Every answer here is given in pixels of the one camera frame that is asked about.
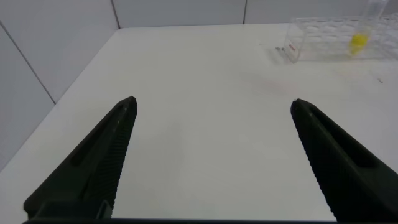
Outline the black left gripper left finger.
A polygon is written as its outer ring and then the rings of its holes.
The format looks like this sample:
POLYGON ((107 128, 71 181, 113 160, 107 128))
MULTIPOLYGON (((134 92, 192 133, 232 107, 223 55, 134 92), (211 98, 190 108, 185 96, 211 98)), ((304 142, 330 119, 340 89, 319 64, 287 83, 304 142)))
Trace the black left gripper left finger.
POLYGON ((133 96, 118 102, 27 198, 28 218, 110 218, 136 116, 133 96))

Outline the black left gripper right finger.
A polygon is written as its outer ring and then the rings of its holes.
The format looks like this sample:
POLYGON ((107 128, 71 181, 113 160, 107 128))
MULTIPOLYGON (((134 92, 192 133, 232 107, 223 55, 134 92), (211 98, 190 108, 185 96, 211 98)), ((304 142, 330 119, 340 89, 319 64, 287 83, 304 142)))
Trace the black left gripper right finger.
POLYGON ((290 113, 336 220, 397 221, 397 173, 315 105, 297 99, 290 113))

